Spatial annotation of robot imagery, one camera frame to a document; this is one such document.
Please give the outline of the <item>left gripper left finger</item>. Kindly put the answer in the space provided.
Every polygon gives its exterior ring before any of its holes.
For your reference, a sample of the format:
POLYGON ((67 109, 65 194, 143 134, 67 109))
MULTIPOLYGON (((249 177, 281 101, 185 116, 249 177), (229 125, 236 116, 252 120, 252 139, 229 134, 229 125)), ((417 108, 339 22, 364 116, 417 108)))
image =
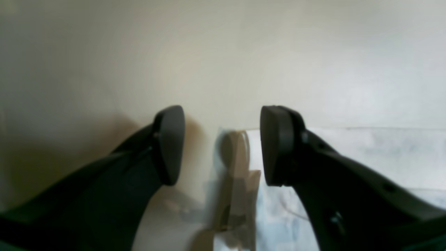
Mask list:
POLYGON ((2 251, 130 251, 153 195, 180 175, 185 113, 159 111, 113 152, 1 214, 2 251))

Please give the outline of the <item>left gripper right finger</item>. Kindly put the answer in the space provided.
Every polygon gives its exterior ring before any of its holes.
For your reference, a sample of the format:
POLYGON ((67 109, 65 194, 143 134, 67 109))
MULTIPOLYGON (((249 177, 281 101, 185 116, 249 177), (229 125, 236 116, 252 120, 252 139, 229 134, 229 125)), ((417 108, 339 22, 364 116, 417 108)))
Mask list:
POLYGON ((263 106, 260 131, 267 185, 294 189, 320 250, 445 250, 444 209, 341 155, 297 111, 263 106))

